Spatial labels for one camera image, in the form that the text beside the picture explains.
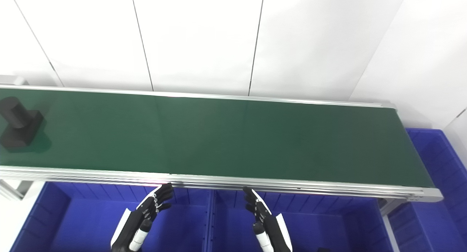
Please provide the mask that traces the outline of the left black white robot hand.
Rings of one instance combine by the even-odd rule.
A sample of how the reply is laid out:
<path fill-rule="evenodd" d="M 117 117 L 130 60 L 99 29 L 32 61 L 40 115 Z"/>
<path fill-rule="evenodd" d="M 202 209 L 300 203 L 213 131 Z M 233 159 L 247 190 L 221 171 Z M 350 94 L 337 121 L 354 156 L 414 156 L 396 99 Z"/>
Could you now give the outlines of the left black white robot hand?
<path fill-rule="evenodd" d="M 171 207 L 173 185 L 162 184 L 145 196 L 132 211 L 125 209 L 112 235 L 112 252 L 140 252 L 157 215 Z"/>

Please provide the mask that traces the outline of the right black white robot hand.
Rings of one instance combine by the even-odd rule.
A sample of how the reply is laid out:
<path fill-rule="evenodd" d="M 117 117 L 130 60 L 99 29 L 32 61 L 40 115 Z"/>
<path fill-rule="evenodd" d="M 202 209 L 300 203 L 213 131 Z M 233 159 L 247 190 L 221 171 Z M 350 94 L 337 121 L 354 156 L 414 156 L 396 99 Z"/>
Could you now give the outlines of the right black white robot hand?
<path fill-rule="evenodd" d="M 246 209 L 255 216 L 252 230 L 263 252 L 292 252 L 290 234 L 280 213 L 272 214 L 262 197 L 254 189 L 244 186 Z"/>

